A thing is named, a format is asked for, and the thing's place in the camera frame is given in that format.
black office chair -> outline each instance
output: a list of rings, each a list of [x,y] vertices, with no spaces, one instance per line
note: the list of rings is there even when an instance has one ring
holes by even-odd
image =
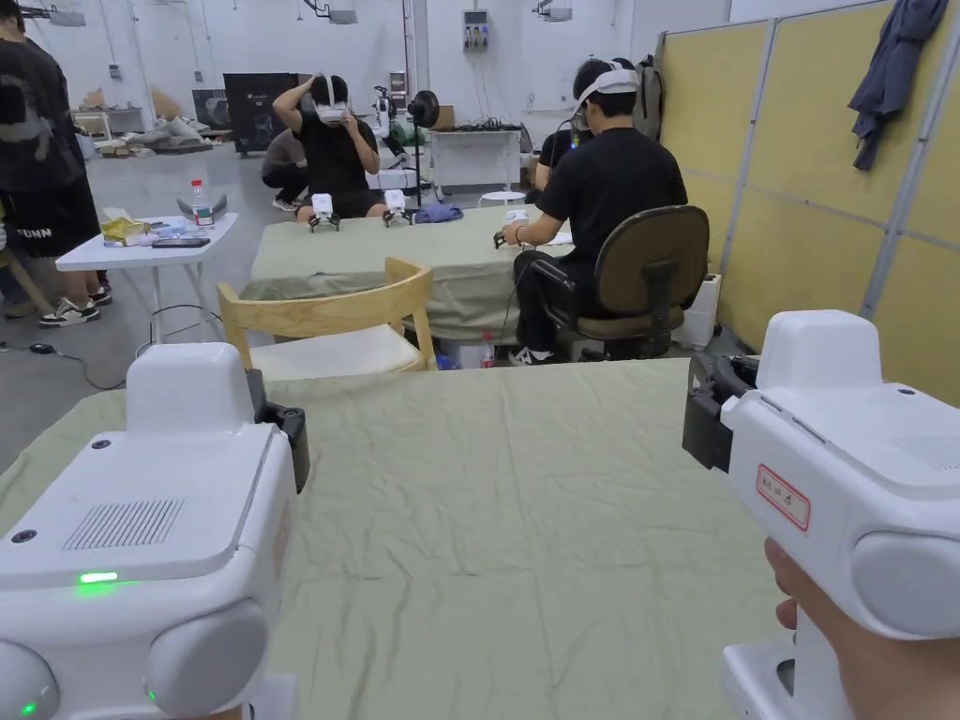
[[[693,205],[659,207],[625,220],[597,259],[602,314],[581,313],[576,285],[563,269],[544,260],[531,267],[560,291],[544,301],[557,327],[604,343],[606,358],[597,359],[660,357],[707,276],[709,237],[707,214]]]

human hand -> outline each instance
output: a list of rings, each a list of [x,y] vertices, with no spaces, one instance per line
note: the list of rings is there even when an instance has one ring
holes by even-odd
[[[960,718],[960,640],[905,642],[876,636],[846,616],[772,539],[764,544],[789,600],[777,620],[797,628],[798,605],[824,634],[856,720]]]
[[[507,245],[519,245],[519,233],[518,230],[523,227],[523,223],[517,221],[515,223],[510,223],[503,229],[503,240]]]
[[[344,110],[343,126],[347,128],[347,132],[351,135],[356,135],[360,132],[360,129],[357,127],[357,119],[349,110]]]

man in black t-shirt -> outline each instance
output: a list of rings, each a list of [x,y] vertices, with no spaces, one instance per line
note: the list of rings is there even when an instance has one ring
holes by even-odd
[[[634,64],[626,58],[614,58],[613,62],[624,70],[634,70]],[[560,164],[564,156],[571,150],[576,150],[585,142],[593,139],[589,130],[558,130],[543,141],[540,148],[540,159],[537,162],[537,173],[534,177],[534,189],[527,194],[526,203],[533,204],[540,199],[540,194],[550,182],[550,174]]]
[[[334,75],[330,84],[333,85],[332,98],[325,77],[310,78],[276,98],[274,111],[303,145],[311,197],[319,193],[329,195],[333,199],[333,211],[341,218],[381,216],[387,210],[383,193],[370,190],[364,172],[371,175],[380,172],[376,137],[370,126],[347,108],[348,88],[344,79]],[[299,110],[298,105],[307,93],[318,112],[343,108],[340,117],[333,122],[324,121],[317,112]],[[308,198],[297,211],[297,220],[305,223],[313,216],[313,205]]]
[[[15,0],[0,0],[0,216],[8,242],[60,257],[100,232],[57,61],[25,35]],[[40,324],[100,318],[112,302],[95,272],[62,274],[65,297]]]
[[[573,94],[581,98],[611,70],[607,62],[589,60],[577,73]],[[596,299],[594,272],[607,238],[638,212],[686,204],[677,160],[634,129],[636,92],[625,92],[619,86],[614,89],[613,93],[596,91],[587,96],[583,112],[594,137],[568,153],[553,171],[537,202],[542,216],[529,226],[514,223],[504,230],[510,245],[545,245],[569,220],[573,235],[573,250],[559,260],[534,251],[523,252],[516,259],[514,277],[520,305],[516,336],[523,349],[511,356],[514,365],[530,367],[556,359],[557,330],[542,306],[555,289],[539,274],[527,272],[533,260],[546,260],[563,269],[576,285],[583,314],[604,314]]]

backpack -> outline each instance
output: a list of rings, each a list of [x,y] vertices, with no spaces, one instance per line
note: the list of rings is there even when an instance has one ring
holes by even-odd
[[[654,57],[648,55],[636,67],[640,78],[640,90],[636,94],[634,127],[647,137],[660,141],[663,125],[663,76]]]

black t-shirt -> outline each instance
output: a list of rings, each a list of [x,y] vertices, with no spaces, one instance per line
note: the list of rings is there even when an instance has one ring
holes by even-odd
[[[683,204],[684,179],[670,151],[633,128],[616,128],[564,157],[537,208],[570,221],[573,250],[563,263],[595,263],[624,220],[643,210]]]
[[[540,165],[555,168],[572,149],[573,135],[569,130],[554,132],[543,141],[543,147],[540,148]]]
[[[0,40],[0,189],[56,190],[84,172],[57,61],[32,40]]]
[[[300,111],[303,126],[294,135],[303,144],[306,170],[310,178],[310,194],[343,195],[370,188],[363,162],[347,128],[328,126],[313,112]],[[376,150],[376,137],[370,126],[357,118],[357,128],[367,144]]]

